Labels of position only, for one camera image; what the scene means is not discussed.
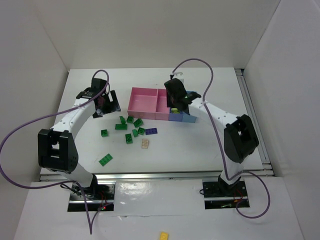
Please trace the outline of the pale yellow lego brick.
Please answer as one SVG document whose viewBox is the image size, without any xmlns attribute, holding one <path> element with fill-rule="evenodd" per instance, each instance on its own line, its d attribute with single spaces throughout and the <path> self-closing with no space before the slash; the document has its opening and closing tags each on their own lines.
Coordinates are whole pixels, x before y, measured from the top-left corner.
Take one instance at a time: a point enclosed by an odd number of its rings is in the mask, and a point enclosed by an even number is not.
<svg viewBox="0 0 320 240">
<path fill-rule="evenodd" d="M 181 113 L 177 108 L 171 108 L 170 112 L 172 114 L 180 114 Z"/>
</svg>

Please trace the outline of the purple lego brick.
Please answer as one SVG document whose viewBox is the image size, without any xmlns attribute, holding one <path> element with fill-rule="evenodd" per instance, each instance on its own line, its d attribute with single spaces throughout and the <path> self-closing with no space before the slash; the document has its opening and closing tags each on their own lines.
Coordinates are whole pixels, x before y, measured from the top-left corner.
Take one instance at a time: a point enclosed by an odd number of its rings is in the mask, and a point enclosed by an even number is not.
<svg viewBox="0 0 320 240">
<path fill-rule="evenodd" d="M 147 128 L 147 129 L 145 130 L 145 134 L 146 134 L 146 135 L 155 135 L 155 134 L 157 134 L 157 133 L 158 133 L 157 128 Z"/>
</svg>

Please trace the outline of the beige lego brick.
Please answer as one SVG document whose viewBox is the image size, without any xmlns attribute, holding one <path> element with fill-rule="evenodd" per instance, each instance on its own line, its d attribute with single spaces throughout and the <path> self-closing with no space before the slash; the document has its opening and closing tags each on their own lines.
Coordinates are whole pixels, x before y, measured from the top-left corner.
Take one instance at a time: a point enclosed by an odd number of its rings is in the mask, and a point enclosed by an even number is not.
<svg viewBox="0 0 320 240">
<path fill-rule="evenodd" d="M 146 138 L 143 138 L 141 140 L 141 148 L 142 149 L 148 149 L 148 147 L 149 147 L 149 140 L 146 139 Z"/>
</svg>

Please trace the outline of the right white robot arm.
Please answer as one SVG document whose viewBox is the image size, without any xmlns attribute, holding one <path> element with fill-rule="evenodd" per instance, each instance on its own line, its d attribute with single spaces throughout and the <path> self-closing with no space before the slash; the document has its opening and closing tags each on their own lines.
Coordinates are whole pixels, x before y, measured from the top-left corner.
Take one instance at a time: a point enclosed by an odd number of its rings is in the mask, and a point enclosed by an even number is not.
<svg viewBox="0 0 320 240">
<path fill-rule="evenodd" d="M 212 125 L 218 146 L 222 150 L 223 171 L 219 181 L 233 187 L 244 169 L 244 162 L 259 145 L 251 118 L 237 116 L 204 101 L 194 91 L 187 92 L 181 80 L 173 78 L 164 83 L 167 106 L 197 117 Z"/>
</svg>

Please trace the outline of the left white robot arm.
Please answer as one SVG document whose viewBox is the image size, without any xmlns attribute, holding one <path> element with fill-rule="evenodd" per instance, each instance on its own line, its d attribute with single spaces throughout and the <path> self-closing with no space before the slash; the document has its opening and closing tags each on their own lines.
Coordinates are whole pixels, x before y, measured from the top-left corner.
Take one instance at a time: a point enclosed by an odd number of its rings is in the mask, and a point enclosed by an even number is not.
<svg viewBox="0 0 320 240">
<path fill-rule="evenodd" d="M 91 86 L 76 96 L 74 110 L 37 135 L 39 166 L 78 182 L 83 188 L 92 188 L 98 183 L 95 175 L 79 163 L 76 136 L 90 117 L 99 118 L 121 110 L 116 92 L 103 91 L 106 83 L 106 80 L 94 77 Z"/>
</svg>

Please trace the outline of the purple blue container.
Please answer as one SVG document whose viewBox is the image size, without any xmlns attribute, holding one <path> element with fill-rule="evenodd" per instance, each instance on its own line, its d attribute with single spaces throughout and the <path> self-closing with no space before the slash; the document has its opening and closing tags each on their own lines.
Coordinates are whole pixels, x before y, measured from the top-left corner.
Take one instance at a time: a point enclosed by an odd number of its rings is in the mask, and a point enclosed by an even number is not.
<svg viewBox="0 0 320 240">
<path fill-rule="evenodd" d="M 183 121 L 183 114 L 184 114 L 183 111 L 180 111 L 180 114 L 172 114 L 171 108 L 170 108 L 168 120 L 172 121 L 172 122 L 182 122 Z"/>
</svg>

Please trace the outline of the green lego brick far left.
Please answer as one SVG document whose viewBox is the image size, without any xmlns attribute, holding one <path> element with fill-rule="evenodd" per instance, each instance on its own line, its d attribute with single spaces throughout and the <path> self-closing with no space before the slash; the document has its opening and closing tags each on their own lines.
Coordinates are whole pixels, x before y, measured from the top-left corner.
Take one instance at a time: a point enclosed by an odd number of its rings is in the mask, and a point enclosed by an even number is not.
<svg viewBox="0 0 320 240">
<path fill-rule="evenodd" d="M 103 138 L 109 136 L 109 132 L 108 132 L 107 129 L 102 129 L 102 130 L 100 131 L 100 134 L 101 134 L 101 136 L 102 136 Z"/>
</svg>

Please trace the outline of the small pink container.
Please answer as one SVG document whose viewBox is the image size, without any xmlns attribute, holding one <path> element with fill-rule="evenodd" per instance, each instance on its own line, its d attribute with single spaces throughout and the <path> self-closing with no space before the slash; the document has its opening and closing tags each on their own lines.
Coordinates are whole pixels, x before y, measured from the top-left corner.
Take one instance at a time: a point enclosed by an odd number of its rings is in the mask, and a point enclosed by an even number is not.
<svg viewBox="0 0 320 240">
<path fill-rule="evenodd" d="M 165 89 L 158 89 L 155 119 L 168 121 L 169 113 L 170 113 L 170 108 L 167 107 L 167 91 Z"/>
</svg>

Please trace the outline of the small green lego brick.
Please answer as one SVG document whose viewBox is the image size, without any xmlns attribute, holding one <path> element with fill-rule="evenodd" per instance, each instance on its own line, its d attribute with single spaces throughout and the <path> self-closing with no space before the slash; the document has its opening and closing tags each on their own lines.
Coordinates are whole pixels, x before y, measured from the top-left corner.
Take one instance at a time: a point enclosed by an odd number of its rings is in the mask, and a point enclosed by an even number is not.
<svg viewBox="0 0 320 240">
<path fill-rule="evenodd" d="M 139 135 L 139 133 L 138 133 L 138 131 L 137 131 L 136 129 L 133 129 L 133 130 L 132 130 L 132 134 L 133 134 L 133 136 L 134 136 L 135 138 Z"/>
</svg>

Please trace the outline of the green lego brick lower centre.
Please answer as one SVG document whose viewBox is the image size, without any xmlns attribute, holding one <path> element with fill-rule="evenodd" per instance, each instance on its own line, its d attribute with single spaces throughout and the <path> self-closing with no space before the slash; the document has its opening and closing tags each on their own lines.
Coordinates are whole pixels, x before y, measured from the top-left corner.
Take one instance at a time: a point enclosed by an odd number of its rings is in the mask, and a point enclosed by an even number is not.
<svg viewBox="0 0 320 240">
<path fill-rule="evenodd" d="M 125 134 L 125 142 L 126 142 L 126 144 L 132 144 L 133 143 L 133 138 L 132 138 L 132 134 L 131 133 Z"/>
</svg>

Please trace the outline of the green lego brick bottom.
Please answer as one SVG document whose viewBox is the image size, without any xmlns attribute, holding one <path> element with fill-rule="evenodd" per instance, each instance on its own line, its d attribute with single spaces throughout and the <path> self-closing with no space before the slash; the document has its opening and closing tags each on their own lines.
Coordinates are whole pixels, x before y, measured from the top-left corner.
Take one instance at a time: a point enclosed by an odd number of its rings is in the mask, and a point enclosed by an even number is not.
<svg viewBox="0 0 320 240">
<path fill-rule="evenodd" d="M 113 157 L 108 153 L 107 155 L 105 155 L 103 158 L 101 158 L 98 162 L 99 164 L 104 167 L 106 164 L 108 164 L 111 160 L 113 159 Z"/>
</svg>

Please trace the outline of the yellow lego brick foreground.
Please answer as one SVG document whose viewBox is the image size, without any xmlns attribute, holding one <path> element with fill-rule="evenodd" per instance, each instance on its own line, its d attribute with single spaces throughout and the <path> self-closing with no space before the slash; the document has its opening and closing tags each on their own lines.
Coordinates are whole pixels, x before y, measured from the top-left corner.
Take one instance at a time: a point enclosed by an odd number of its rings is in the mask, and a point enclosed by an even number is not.
<svg viewBox="0 0 320 240">
<path fill-rule="evenodd" d="M 159 236 L 159 240 L 168 240 L 169 234 L 167 232 L 161 232 Z"/>
</svg>

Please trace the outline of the aluminium rail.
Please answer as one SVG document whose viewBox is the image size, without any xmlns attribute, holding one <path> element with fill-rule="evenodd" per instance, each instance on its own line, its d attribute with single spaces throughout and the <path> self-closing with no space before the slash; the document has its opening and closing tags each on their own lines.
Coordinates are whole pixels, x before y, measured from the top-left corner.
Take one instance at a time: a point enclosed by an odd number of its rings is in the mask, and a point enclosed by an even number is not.
<svg viewBox="0 0 320 240">
<path fill-rule="evenodd" d="M 260 130 L 259 127 L 259 123 L 258 123 L 258 119 L 255 113 L 255 109 L 253 106 L 253 102 L 248 90 L 248 86 L 246 84 L 246 80 L 244 77 L 244 69 L 240 69 L 240 68 L 235 68 L 235 75 L 236 78 L 238 80 L 238 84 L 240 87 L 240 91 L 244 100 L 244 105 L 245 108 L 247 110 L 247 114 L 250 116 L 258 141 L 259 141 L 259 146 L 257 147 L 257 151 L 260 157 L 260 160 L 262 162 L 262 170 L 260 170 L 260 176 L 265 176 L 265 177 L 271 177 L 271 176 L 275 176 L 272 164 L 270 162 L 270 158 L 269 155 L 267 153 L 267 149 L 266 149 L 266 145 L 262 136 L 262 132 Z"/>
<path fill-rule="evenodd" d="M 98 180 L 150 180 L 150 179 L 186 179 L 186 178 L 215 178 L 220 171 L 187 171 L 187 172 L 156 172 L 156 173 L 96 173 Z"/>
</svg>

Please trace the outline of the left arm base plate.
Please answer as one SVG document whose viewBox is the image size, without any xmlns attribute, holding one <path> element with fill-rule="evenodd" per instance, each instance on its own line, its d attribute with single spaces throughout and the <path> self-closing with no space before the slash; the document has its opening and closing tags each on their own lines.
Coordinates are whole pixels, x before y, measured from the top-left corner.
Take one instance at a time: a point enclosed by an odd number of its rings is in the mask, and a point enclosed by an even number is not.
<svg viewBox="0 0 320 240">
<path fill-rule="evenodd" d="M 89 212 L 114 211 L 115 184 L 103 184 L 102 189 L 97 193 L 85 193 L 87 208 Z M 78 185 L 73 184 L 70 190 L 68 201 L 68 212 L 85 212 L 85 201 Z"/>
</svg>

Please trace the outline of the aluminium rail right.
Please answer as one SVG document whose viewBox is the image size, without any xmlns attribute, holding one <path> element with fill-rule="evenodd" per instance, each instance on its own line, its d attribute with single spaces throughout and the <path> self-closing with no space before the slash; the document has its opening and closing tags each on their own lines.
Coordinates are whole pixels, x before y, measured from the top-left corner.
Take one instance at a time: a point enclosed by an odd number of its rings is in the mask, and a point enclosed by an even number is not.
<svg viewBox="0 0 320 240">
<path fill-rule="evenodd" d="M 240 68 L 235 68 L 235 75 L 236 78 L 238 80 L 238 84 L 240 87 L 240 91 L 244 100 L 244 105 L 245 108 L 247 110 L 247 114 L 250 116 L 258 141 L 259 141 L 259 146 L 257 147 L 257 151 L 260 157 L 260 160 L 262 162 L 262 170 L 260 170 L 260 176 L 265 176 L 265 177 L 271 177 L 271 176 L 275 176 L 272 164 L 270 162 L 270 158 L 269 155 L 267 153 L 267 149 L 266 149 L 266 145 L 262 136 L 262 132 L 260 130 L 259 127 L 259 123 L 258 123 L 258 119 L 255 113 L 255 109 L 253 106 L 253 102 L 248 90 L 248 86 L 246 84 L 246 80 L 244 77 L 244 69 L 240 69 Z"/>
</svg>

